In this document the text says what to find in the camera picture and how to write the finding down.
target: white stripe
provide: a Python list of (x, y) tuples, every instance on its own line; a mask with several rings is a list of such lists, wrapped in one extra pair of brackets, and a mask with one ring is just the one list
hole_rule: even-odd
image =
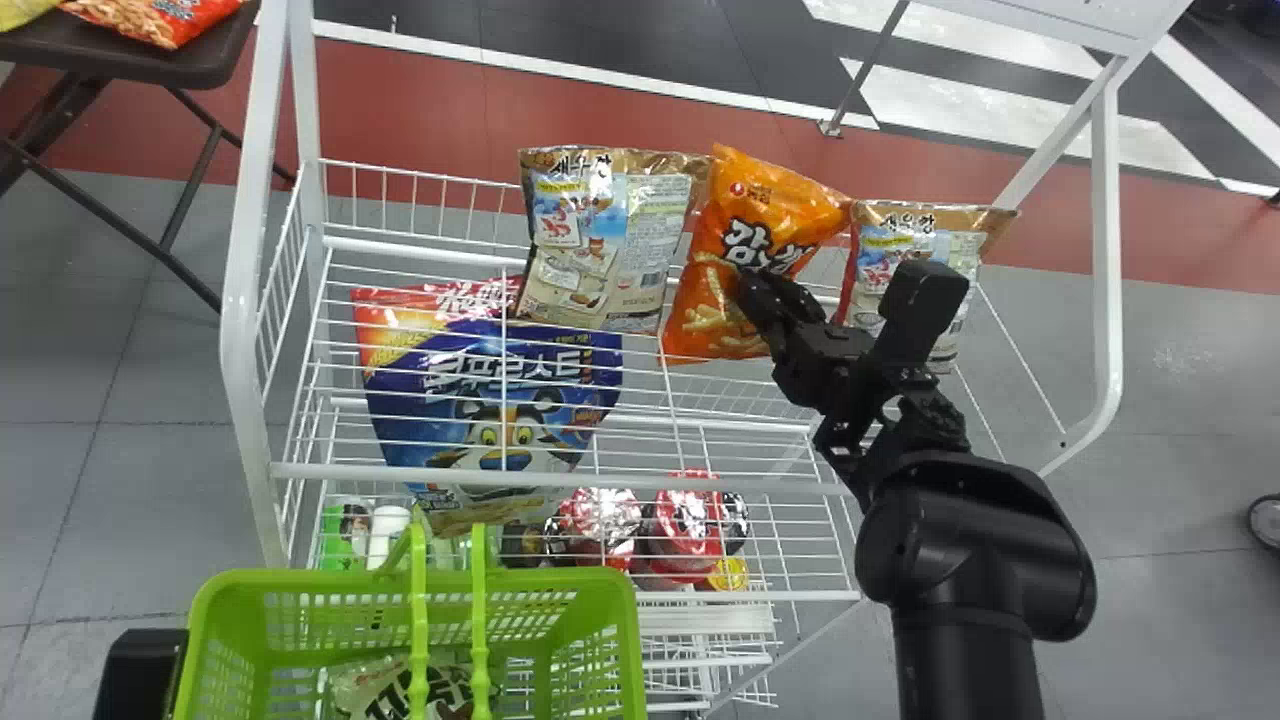
[(1274, 197), (1276, 192), (1280, 192), (1280, 187), (1258, 184), (1256, 182), (1234, 181), (1231, 178), (1217, 178), (1217, 182), (1222, 183), (1222, 187), (1230, 190), (1231, 192), (1257, 195), (1258, 197)]
[[(850, 76), (861, 63), (844, 59)], [(877, 65), (863, 99), (882, 123), (959, 135), (1005, 145), (1039, 147), (1069, 105)], [(1089, 156), (1085, 128), (1066, 152)], [(1213, 176), (1165, 126), (1120, 117), (1120, 161), (1126, 165), (1211, 179)]]
[(1183, 82), (1204, 99), (1210, 108), (1231, 123), (1262, 155), (1280, 165), (1280, 126), (1276, 126), (1249, 99), (1211, 70), (1180, 42), (1167, 35), (1152, 54), (1169, 65)]
[[(879, 32), (896, 0), (804, 0), (815, 19)], [(913, 3), (893, 32), (916, 42), (1093, 79), (1102, 65), (1079, 45)]]
[[(375, 45), (379, 47), (393, 47), (396, 50), (419, 53), (422, 55), (434, 55), (436, 58), (449, 58), (452, 60), (480, 63), (495, 68), (509, 68), (513, 70), (539, 73), (544, 76), (562, 77), (585, 82), (594, 82), (599, 85), (609, 85), (613, 87), (622, 87), (626, 90), (655, 92), (658, 95), (667, 95), (671, 97), (684, 97), (686, 100), (699, 100), (703, 102), (714, 102), (718, 105), (727, 105), (731, 108), (745, 108), (748, 110), (760, 110), (765, 113), (773, 111), (797, 118), (818, 119), (823, 117), (831, 117), (831, 113), (835, 110), (833, 108), (831, 109), (817, 108), (814, 105), (788, 102), (786, 100), (763, 97), (759, 95), (748, 95), (744, 92), (728, 92), (723, 90), (713, 90), (709, 87), (686, 85), (682, 82), (671, 82), (666, 79), (635, 76), (630, 73), (604, 70), (600, 68), (576, 65), (572, 63), (558, 63), (556, 60), (544, 60), (541, 58), (531, 58), (527, 55), (515, 55), (512, 53), (500, 53), (497, 50), (484, 50), (480, 47), (472, 47), (470, 45), (458, 45), (454, 42), (444, 42), (440, 40), (428, 40), (424, 37), (415, 37), (412, 35), (398, 35), (393, 32), (369, 29), (366, 27), (348, 26), (329, 20), (315, 20), (315, 32), (317, 36), (332, 37), (334, 40), (346, 40), (349, 42)], [(874, 118), (872, 118), (870, 115), (863, 115), (860, 113), (846, 113), (844, 124), (850, 127), (868, 128), (868, 129), (879, 128), (879, 126), (876, 124)]]

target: wheel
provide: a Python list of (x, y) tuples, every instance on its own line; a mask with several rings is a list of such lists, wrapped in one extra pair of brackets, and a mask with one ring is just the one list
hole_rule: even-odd
[(1249, 532), (1258, 542), (1280, 550), (1280, 493), (1265, 495), (1249, 505)]

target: gray floor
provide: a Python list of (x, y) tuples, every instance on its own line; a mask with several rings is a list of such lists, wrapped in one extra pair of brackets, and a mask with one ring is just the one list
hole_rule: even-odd
[[(73, 176), (155, 232), (180, 190)], [(210, 282), (229, 208), (228, 188), (204, 188), (177, 246)], [(260, 559), (212, 315), (38, 181), (0, 200), (0, 524), (20, 538), (0, 544), (0, 717), (86, 717), (124, 628), (180, 624), (205, 578)], [(1088, 281), (1006, 268), (983, 281), (1064, 421), (1082, 416)], [(1280, 561), (1253, 546), (1240, 511), (1280, 491), (1280, 299), (1134, 282), (1125, 302), (1120, 415), (1048, 478), (1101, 592), (1080, 641), (1039, 648), (1048, 716), (1274, 717)], [(1052, 420), (998, 333), (979, 304), (961, 368), (1000, 448), (1030, 462)], [(970, 428), (995, 452), (972, 413)], [(884, 614), (860, 607), (774, 673), (773, 716), (896, 717), (891, 651)]]

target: cartoon tiger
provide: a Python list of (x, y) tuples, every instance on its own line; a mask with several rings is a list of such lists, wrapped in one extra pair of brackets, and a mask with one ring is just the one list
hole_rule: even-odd
[[(480, 397), (461, 398), (454, 402), (454, 418), (466, 420), (467, 434), (462, 445), (431, 456), (429, 468), (463, 468), (472, 470), (521, 471), (545, 454), (535, 469), (550, 473), (568, 473), (582, 459), (575, 450), (547, 428), (547, 414), (562, 407), (564, 396), (557, 388), (541, 388), (532, 400), (521, 404), (485, 402)], [(506, 415), (506, 451), (503, 450), (503, 415)], [(512, 497), (535, 492), (532, 487), (503, 488), (462, 486), (474, 502)]]

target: blue cereal bag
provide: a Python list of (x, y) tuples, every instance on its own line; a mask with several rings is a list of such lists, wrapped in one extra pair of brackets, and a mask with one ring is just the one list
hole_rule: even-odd
[[(621, 338), (508, 320), (518, 277), (356, 288), (356, 337), (388, 465), (568, 473), (618, 401)], [(503, 404), (503, 378), (507, 402)], [(562, 488), (408, 483), (436, 536), (549, 516)]]

